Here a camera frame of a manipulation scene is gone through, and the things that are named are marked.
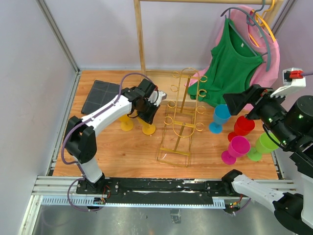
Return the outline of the pink wine glass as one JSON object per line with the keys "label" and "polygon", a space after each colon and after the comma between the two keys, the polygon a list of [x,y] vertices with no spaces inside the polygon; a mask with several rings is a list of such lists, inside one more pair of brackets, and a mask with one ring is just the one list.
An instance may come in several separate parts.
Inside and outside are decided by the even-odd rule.
{"label": "pink wine glass", "polygon": [[222,161],[227,165],[233,165],[237,159],[250,151],[249,141],[242,136],[235,136],[228,145],[228,149],[221,154]]}

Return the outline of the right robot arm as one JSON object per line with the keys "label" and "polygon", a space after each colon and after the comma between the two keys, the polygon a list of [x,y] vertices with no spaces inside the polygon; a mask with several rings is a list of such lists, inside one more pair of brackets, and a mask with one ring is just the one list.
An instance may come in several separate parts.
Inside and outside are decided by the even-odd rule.
{"label": "right robot arm", "polygon": [[253,109],[246,118],[261,120],[263,129],[279,150],[274,152],[281,169],[288,169],[283,158],[294,162],[302,193],[273,190],[251,180],[238,170],[222,177],[222,191],[228,196],[243,194],[268,208],[286,229],[297,235],[313,233],[313,97],[299,97],[289,110],[281,104],[284,94],[271,88],[253,85],[242,93],[223,95],[231,115],[247,104]]}

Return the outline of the green wine glass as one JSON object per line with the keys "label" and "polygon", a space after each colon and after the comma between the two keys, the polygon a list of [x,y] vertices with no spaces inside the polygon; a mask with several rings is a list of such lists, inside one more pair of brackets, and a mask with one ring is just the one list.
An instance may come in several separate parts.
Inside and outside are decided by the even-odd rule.
{"label": "green wine glass", "polygon": [[261,134],[257,139],[255,146],[247,153],[250,160],[255,162],[260,161],[263,154],[271,153],[278,148],[278,145],[276,144],[278,143],[278,139],[273,133],[270,133],[269,135],[274,141],[267,135],[267,133]]}

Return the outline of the blue wine glass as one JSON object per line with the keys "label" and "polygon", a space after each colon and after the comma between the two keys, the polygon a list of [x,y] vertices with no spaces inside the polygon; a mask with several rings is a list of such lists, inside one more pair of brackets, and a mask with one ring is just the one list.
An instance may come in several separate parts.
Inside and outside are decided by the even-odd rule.
{"label": "blue wine glass", "polygon": [[213,122],[209,124],[209,130],[213,134],[219,134],[223,130],[223,125],[228,122],[231,114],[226,104],[220,104],[215,107],[213,114]]}

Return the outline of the red wine glass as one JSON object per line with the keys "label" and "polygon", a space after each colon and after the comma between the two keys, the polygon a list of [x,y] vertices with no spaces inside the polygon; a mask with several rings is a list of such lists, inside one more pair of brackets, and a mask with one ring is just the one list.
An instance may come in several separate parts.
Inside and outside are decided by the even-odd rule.
{"label": "red wine glass", "polygon": [[245,116],[239,116],[234,124],[233,132],[229,133],[228,141],[236,136],[246,136],[255,128],[254,120],[249,120]]}

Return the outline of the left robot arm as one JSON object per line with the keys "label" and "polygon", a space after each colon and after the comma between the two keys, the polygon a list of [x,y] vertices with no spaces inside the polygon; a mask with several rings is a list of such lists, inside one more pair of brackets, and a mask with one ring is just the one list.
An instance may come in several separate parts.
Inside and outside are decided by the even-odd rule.
{"label": "left robot arm", "polygon": [[136,111],[138,117],[152,124],[161,102],[167,94],[158,90],[150,80],[144,79],[137,87],[120,89],[106,105],[93,113],[68,120],[61,153],[68,152],[74,157],[88,190],[98,194],[104,190],[105,175],[96,160],[97,136],[120,117]]}

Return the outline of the yellow wine glass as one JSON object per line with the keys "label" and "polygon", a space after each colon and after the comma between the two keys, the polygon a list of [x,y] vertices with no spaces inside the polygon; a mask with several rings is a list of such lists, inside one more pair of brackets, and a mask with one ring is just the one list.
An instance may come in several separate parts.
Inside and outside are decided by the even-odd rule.
{"label": "yellow wine glass", "polygon": [[118,120],[120,121],[120,128],[123,131],[127,132],[127,131],[131,131],[133,129],[134,122],[127,115],[121,116]]}
{"label": "yellow wine glass", "polygon": [[142,125],[142,132],[145,135],[152,135],[156,131],[156,126],[154,124],[148,124],[139,117],[137,117],[137,120]]}

